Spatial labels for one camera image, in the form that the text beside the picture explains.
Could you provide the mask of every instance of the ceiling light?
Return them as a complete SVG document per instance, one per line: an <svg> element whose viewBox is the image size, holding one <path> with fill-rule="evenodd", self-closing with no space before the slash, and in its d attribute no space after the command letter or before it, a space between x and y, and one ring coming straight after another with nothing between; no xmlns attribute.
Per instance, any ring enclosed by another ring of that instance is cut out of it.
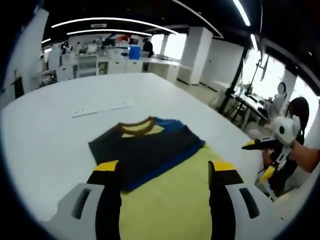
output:
<svg viewBox="0 0 320 240"><path fill-rule="evenodd" d="M236 6L236 8L238 9L238 11L241 14L241 17L245 23L245 25L247 25L248 27L250 26L250 21L249 18L244 10L244 8L242 7L241 3L239 2L239 0L233 0L234 5Z"/></svg>
<svg viewBox="0 0 320 240"><path fill-rule="evenodd" d="M175 2L176 4L179 4L180 6L184 7L185 9L189 10L194 15L196 15L198 18L200 18L202 21L204 21L206 24L208 24L219 35L219 36L214 36L215 38L217 38L217 39L224 38L224 36L221 34L221 32L219 32L207 19L205 19L199 13L197 13L196 11L194 11L193 9L191 9L190 7L188 7L187 5L185 5L184 3L182 3L178 0L171 0L171 1Z"/></svg>
<svg viewBox="0 0 320 240"><path fill-rule="evenodd" d="M51 50L52 50L52 48L48 48L48 49L45 49L44 52L48 53L48 52L51 52Z"/></svg>
<svg viewBox="0 0 320 240"><path fill-rule="evenodd" d="M122 32L122 33L145 35L145 36L150 36L150 37L152 36L152 34L145 33L145 32L121 30L121 29L90 29L90 30L68 32L67 35L89 33L89 32Z"/></svg>
<svg viewBox="0 0 320 240"><path fill-rule="evenodd" d="M41 43L44 44L44 43L46 43L46 42L49 42L50 40L51 40L51 38L48 38L48 39L46 39L46 40L43 40Z"/></svg>
<svg viewBox="0 0 320 240"><path fill-rule="evenodd" d="M119 17L89 17L89 18L81 18L81 19L75 19L75 20L70 20L70 21L65 21L65 22L61 22L55 25L52 25L51 28L56 28L65 24L71 24L71 23L76 23L76 22L82 22L82 21L90 21L90 20L114 20L114 21L124 21L124 22L132 22L132 23L137 23L137 24L144 24L144 25L148 25L148 26L152 26L158 29L162 29L162 30L166 30L170 33L173 34L178 34L177 31L173 31L169 28L163 27L163 26L159 26L156 24L152 24L149 22L145 22L145 21L138 21L138 20L133 20L133 19L127 19L127 18L119 18Z"/></svg>
<svg viewBox="0 0 320 240"><path fill-rule="evenodd" d="M251 34L250 35L250 38L251 38L251 42L252 42L252 45L253 45L253 48L256 52L258 52L258 45L257 45L257 41L256 41L256 37L255 35Z"/></svg>

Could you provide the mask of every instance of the black ceiling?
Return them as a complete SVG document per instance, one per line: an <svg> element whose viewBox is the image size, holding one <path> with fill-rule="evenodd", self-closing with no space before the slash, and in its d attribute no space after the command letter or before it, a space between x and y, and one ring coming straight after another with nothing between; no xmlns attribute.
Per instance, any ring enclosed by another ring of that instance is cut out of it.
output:
<svg viewBox="0 0 320 240"><path fill-rule="evenodd" d="M250 45L250 33L260 35L288 50L320 79L320 1L317 0L239 0L251 26L247 27L232 0L180 0L218 29L228 42ZM90 18L115 17L144 21L160 26L204 26L217 33L199 17L172 0L65 1L46 0L49 12L43 39L64 40L66 33L89 30L90 24L107 23L108 29L144 32L153 27L124 21L82 21L56 28L61 22ZM185 33L187 28L174 29Z"/></svg>

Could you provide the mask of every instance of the floor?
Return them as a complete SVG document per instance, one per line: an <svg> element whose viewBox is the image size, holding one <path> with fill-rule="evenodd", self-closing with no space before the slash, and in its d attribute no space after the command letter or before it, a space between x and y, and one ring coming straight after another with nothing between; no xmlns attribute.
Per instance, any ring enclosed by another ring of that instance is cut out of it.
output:
<svg viewBox="0 0 320 240"><path fill-rule="evenodd" d="M212 89L199 84L197 86L187 85L181 81L175 81L174 85L178 88L186 91L187 93L194 96L196 99L200 100L204 104L208 104L209 101L217 94L217 92L213 91Z"/></svg>

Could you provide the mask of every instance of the blue container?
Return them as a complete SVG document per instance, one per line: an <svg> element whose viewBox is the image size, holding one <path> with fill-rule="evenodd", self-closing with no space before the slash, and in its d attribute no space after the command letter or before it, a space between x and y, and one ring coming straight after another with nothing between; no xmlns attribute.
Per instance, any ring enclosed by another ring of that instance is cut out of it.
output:
<svg viewBox="0 0 320 240"><path fill-rule="evenodd" d="M139 46L130 46L129 59L139 60L140 58L141 47Z"/></svg>

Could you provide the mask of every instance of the blue stripe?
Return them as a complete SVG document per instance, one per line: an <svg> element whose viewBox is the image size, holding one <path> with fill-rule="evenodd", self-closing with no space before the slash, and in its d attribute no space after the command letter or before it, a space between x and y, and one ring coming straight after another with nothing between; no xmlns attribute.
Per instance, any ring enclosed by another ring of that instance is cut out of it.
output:
<svg viewBox="0 0 320 240"><path fill-rule="evenodd" d="M123 188L126 192L131 192L135 190L136 188L140 187L141 185L145 184L146 182L150 181L151 179L154 179L161 174L164 174L166 171L169 171L170 169L174 168L175 166L179 165L183 161L189 159L192 157L196 152L198 152L203 146L205 145L205 141L199 140L195 145L193 145L188 151L185 151L184 153L178 155L173 160L162 164L157 169L153 170L152 172L144 175L142 178L137 180L135 183L131 183Z"/></svg>

